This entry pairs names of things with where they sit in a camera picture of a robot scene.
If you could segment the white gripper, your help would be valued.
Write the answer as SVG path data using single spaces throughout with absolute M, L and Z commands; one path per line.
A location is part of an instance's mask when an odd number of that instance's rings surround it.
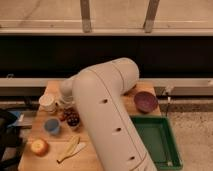
M 60 96 L 64 102 L 73 101 L 73 94 L 72 94 L 73 82 L 74 78 L 70 77 L 62 81 L 59 85 Z

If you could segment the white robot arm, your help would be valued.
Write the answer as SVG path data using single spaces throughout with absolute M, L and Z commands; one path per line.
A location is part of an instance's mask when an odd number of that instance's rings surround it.
M 121 99 L 138 80 L 136 63 L 119 58 L 60 84 L 60 101 L 77 108 L 104 171 L 157 171 Z

